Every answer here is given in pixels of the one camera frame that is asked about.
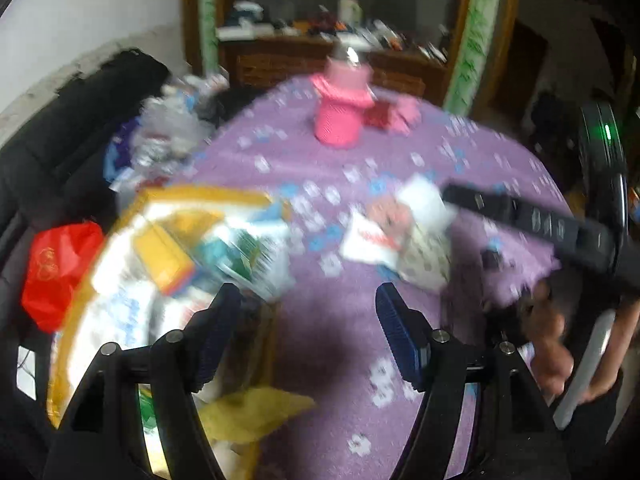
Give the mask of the person's right hand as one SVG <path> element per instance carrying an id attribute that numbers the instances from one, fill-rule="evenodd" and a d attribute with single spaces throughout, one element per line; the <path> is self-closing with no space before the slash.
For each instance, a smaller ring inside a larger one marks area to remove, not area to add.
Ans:
<path id="1" fill-rule="evenodd" d="M 580 404 L 596 400 L 614 386 L 638 322 L 639 299 L 624 300 L 617 310 L 608 346 Z M 562 343 L 565 318 L 552 304 L 546 280 L 539 281 L 533 289 L 533 307 L 522 322 L 522 331 L 535 350 L 534 378 L 544 395 L 553 400 L 564 391 L 574 368 L 574 358 Z"/>

